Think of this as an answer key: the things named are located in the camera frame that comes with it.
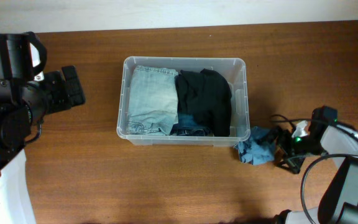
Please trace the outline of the blue cloth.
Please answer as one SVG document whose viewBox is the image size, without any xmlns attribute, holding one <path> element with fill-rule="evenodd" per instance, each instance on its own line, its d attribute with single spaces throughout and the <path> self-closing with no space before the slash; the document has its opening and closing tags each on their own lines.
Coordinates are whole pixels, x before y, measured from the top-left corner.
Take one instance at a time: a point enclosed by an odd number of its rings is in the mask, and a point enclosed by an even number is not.
<svg viewBox="0 0 358 224">
<path fill-rule="evenodd" d="M 257 142 L 266 136 L 269 131 L 269 129 L 255 126 L 250 130 L 250 137 L 246 141 L 241 141 L 234 146 L 234 149 L 238 151 L 239 160 L 242 163 L 257 166 L 272 162 L 275 159 L 274 143 Z"/>
</svg>

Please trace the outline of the light blue jeans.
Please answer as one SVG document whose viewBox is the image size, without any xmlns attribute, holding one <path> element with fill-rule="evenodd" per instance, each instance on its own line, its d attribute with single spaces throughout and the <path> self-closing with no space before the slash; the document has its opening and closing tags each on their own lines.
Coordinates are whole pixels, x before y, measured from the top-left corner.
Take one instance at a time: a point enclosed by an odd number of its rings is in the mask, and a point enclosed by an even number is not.
<svg viewBox="0 0 358 224">
<path fill-rule="evenodd" d="M 167 136 L 178 122 L 178 72 L 138 65 L 130 83 L 126 131 Z"/>
</svg>

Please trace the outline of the black garment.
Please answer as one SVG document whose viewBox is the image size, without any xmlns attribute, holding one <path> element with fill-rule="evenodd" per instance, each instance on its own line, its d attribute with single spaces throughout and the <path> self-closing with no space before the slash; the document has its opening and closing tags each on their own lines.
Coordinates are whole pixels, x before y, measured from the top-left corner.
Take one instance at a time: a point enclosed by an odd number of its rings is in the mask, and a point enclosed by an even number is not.
<svg viewBox="0 0 358 224">
<path fill-rule="evenodd" d="M 195 123 L 206 126 L 216 137 L 230 135 L 232 93 L 220 73 L 206 68 L 181 70 L 175 85 L 180 113 L 192 115 Z"/>
</svg>

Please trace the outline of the dark blue jeans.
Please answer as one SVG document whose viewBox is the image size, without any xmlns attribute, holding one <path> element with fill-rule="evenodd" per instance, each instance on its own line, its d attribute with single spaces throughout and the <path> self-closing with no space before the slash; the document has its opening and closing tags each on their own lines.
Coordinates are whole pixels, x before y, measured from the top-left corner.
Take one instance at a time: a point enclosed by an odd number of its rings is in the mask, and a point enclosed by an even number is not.
<svg viewBox="0 0 358 224">
<path fill-rule="evenodd" d="M 207 126 L 195 122 L 190 114 L 178 113 L 178 122 L 173 125 L 171 136 L 208 136 L 212 133 Z"/>
</svg>

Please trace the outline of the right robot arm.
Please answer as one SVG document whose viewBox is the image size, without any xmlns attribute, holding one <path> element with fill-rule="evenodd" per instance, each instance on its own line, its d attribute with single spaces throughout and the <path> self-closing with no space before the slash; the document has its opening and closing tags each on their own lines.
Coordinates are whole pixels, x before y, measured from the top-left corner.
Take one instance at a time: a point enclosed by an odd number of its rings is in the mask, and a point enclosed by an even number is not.
<svg viewBox="0 0 358 224">
<path fill-rule="evenodd" d="M 280 114 L 270 118 L 277 126 L 267 138 L 275 142 L 282 155 L 278 166 L 299 174 L 307 157 L 316 156 L 301 180 L 300 211 L 285 210 L 274 223 L 358 223 L 358 132 L 340 122 L 337 110 L 322 106 L 313 110 L 310 119 L 288 119 Z M 288 123 L 290 129 L 278 125 Z M 305 187 L 308 174 L 319 162 L 332 159 L 337 172 L 316 208 L 307 208 Z"/>
</svg>

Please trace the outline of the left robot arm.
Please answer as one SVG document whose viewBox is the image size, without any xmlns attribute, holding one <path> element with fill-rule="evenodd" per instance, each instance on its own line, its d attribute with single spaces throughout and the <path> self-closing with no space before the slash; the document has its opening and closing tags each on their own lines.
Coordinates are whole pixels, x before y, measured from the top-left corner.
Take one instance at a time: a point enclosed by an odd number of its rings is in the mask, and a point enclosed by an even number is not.
<svg viewBox="0 0 358 224">
<path fill-rule="evenodd" d="M 47 49 L 33 32 L 0 34 L 0 223 L 34 223 L 25 147 L 47 115 L 86 101 L 72 65 L 45 72 Z"/>
</svg>

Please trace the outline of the clear plastic storage bin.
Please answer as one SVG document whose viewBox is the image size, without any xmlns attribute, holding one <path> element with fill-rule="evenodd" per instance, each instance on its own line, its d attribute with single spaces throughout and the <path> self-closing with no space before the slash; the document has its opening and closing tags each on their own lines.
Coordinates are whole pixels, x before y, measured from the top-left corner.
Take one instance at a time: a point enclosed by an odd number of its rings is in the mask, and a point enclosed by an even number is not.
<svg viewBox="0 0 358 224">
<path fill-rule="evenodd" d="M 220 73 L 228 82 L 232 98 L 230 135 L 212 136 L 150 136 L 133 135 L 126 132 L 130 84 L 134 69 L 138 65 L 198 72 L 204 68 Z M 142 57 L 125 59 L 122 70 L 121 94 L 117 117 L 117 135 L 134 145 L 208 145 L 232 147 L 250 136 L 246 63 L 240 58 L 196 58 L 196 57 Z"/>
</svg>

